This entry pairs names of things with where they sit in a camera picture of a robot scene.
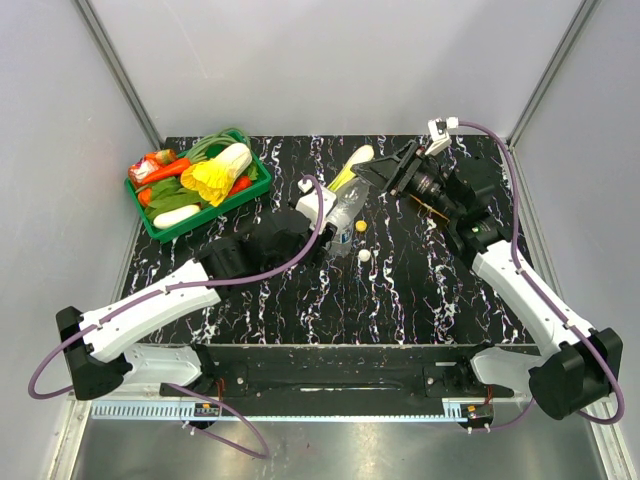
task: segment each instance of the white wall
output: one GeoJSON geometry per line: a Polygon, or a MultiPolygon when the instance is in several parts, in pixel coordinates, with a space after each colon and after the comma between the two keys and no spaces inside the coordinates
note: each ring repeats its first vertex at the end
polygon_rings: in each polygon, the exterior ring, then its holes
{"type": "Polygon", "coordinates": [[[640,3],[602,2],[516,146],[566,300],[622,337],[640,463],[640,3]]]}
{"type": "MultiPolygon", "coordinates": [[[[57,343],[55,313],[109,302],[135,222],[122,181],[149,148],[71,2],[0,16],[0,464],[38,478],[60,399],[27,382],[57,343]]],[[[69,384],[64,361],[39,385],[69,384]]]]}
{"type": "Polygon", "coordinates": [[[514,127],[580,0],[93,0],[161,135],[514,127]]]}

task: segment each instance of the white bottle cap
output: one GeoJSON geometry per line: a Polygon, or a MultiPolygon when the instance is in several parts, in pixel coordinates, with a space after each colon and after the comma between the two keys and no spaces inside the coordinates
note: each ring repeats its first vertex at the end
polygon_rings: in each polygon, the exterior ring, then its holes
{"type": "Polygon", "coordinates": [[[358,258],[361,262],[368,262],[371,260],[371,252],[367,249],[362,249],[358,252],[358,258]]]}

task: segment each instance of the white gear rack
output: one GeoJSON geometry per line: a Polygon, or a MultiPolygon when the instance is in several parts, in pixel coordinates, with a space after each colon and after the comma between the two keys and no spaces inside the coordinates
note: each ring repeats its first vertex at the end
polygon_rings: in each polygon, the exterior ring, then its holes
{"type": "MultiPolygon", "coordinates": [[[[159,420],[159,421],[237,421],[233,416],[218,418],[218,407],[206,402],[149,401],[149,400],[94,400],[91,418],[95,420],[159,420]]],[[[442,401],[441,415],[325,415],[325,416],[247,416],[251,422],[334,422],[334,423],[446,423],[466,422],[460,403],[442,401]]]]}

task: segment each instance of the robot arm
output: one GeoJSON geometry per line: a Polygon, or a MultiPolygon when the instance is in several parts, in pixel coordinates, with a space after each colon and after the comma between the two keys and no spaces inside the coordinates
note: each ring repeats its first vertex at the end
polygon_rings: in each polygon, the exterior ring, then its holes
{"type": "Polygon", "coordinates": [[[486,348],[469,359],[476,379],[531,394],[549,416],[562,419],[612,390],[603,369],[576,334],[526,281],[526,272],[593,344],[617,378],[622,341],[611,329],[597,331],[573,312],[520,256],[512,258],[508,233],[488,210],[494,185],[474,160],[447,170],[435,154],[451,144],[456,118],[429,122],[431,141],[412,141],[388,157],[354,165],[361,178],[392,196],[411,196],[447,219],[445,241],[464,265],[485,280],[516,313],[540,350],[539,356],[486,348]]]}
{"type": "MultiPolygon", "coordinates": [[[[82,313],[67,307],[58,312],[62,341],[80,330],[97,327],[64,351],[76,398],[92,400],[122,386],[138,392],[157,391],[162,383],[189,386],[197,393],[210,391],[217,375],[206,347],[171,348],[136,342],[194,310],[216,305],[231,293],[228,287],[168,288],[171,285],[245,278],[281,266],[299,254],[310,241],[319,214],[318,194],[310,192],[311,182],[301,182],[299,187],[305,195],[295,209],[268,213],[250,231],[211,242],[198,258],[145,289],[98,310],[82,313]],[[103,319],[115,312],[119,312],[115,321],[104,323],[103,319]]],[[[335,194],[323,187],[322,199],[322,231],[303,263],[320,262],[325,252],[322,247],[335,233],[325,221],[335,194]]]]}

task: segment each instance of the carrot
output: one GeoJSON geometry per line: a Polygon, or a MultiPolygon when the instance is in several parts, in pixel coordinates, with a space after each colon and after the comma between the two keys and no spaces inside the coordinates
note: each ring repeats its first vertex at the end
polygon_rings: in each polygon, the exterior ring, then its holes
{"type": "Polygon", "coordinates": [[[151,203],[151,189],[145,188],[143,191],[141,191],[138,194],[138,201],[140,202],[140,205],[147,208],[151,203]]]}
{"type": "Polygon", "coordinates": [[[247,175],[243,175],[242,177],[238,178],[238,180],[236,180],[236,183],[233,184],[233,187],[231,187],[231,190],[229,190],[227,198],[241,192],[242,190],[246,190],[251,185],[253,185],[251,179],[247,175]]]}
{"type": "Polygon", "coordinates": [[[149,185],[150,183],[157,182],[158,180],[162,180],[167,177],[180,175],[190,166],[191,166],[191,161],[188,158],[181,158],[179,160],[176,160],[173,163],[170,163],[166,167],[161,168],[160,170],[151,172],[149,175],[144,177],[144,180],[142,180],[140,184],[149,185]]]}

